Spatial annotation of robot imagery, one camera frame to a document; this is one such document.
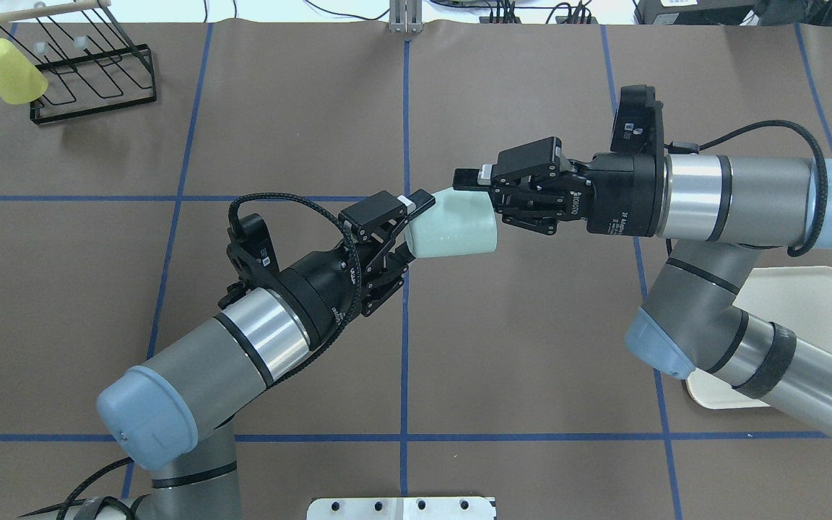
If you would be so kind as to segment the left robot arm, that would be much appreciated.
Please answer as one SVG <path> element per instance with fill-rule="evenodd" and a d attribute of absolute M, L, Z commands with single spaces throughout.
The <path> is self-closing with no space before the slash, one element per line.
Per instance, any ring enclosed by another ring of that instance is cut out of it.
<path fill-rule="evenodd" d="M 242 204 L 294 202 L 341 233 L 280 269 L 267 222 Z M 419 190 L 366 197 L 337 216 L 287 192 L 231 201 L 227 257 L 238 281 L 219 312 L 97 399 L 126 458 L 89 476 L 60 503 L 27 519 L 241 519 L 233 418 L 265 391 L 307 368 L 360 316 L 372 315 L 404 283 L 413 255 L 397 239 L 435 204 Z"/>

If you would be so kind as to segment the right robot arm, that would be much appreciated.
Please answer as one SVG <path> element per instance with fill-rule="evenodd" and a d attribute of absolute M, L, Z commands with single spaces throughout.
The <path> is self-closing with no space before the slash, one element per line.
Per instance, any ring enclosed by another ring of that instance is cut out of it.
<path fill-rule="evenodd" d="M 815 176 L 813 159 L 669 153 L 644 139 L 582 162 L 551 137 L 456 169 L 453 187 L 485 192 L 506 224 L 536 233 L 583 220 L 588 233 L 675 240 L 628 351 L 673 378 L 716 376 L 832 437 L 832 354 L 735 303 L 763 248 L 832 249 L 832 195 L 816 226 Z"/>

